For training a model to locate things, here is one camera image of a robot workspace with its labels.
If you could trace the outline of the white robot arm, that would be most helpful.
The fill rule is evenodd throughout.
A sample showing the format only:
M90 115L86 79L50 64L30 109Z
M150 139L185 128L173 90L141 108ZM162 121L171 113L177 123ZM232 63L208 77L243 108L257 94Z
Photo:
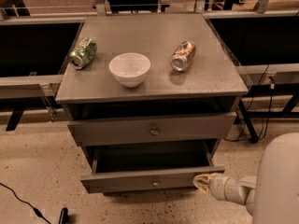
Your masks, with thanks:
M218 201L244 205L252 224L299 224L299 133L272 140L256 176L201 174L193 184Z

